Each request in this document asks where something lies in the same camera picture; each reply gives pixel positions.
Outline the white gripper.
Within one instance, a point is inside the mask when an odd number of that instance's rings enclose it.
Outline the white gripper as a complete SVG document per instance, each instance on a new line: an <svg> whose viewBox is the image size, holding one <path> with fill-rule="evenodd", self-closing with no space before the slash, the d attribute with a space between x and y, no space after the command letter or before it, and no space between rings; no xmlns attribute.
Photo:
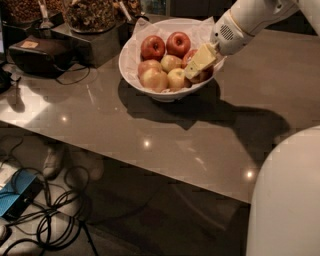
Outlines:
<svg viewBox="0 0 320 256"><path fill-rule="evenodd" d="M213 26L211 41L214 44L204 43L199 47L184 69L185 76L193 79L215 62L218 64L226 56L242 50L252 39L253 36L244 32L236 24L231 11L228 10Z"/></svg>

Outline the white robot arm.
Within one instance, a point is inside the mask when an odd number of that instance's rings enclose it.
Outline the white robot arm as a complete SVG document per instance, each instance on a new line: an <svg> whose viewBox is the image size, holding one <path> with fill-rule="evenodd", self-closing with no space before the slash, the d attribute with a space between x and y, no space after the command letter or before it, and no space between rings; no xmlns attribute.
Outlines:
<svg viewBox="0 0 320 256"><path fill-rule="evenodd" d="M196 77L218 54L237 53L262 29L297 11L320 34L320 0L237 0L187 65L186 77ZM246 256L320 256L319 126L288 137L262 165L251 201Z"/></svg>

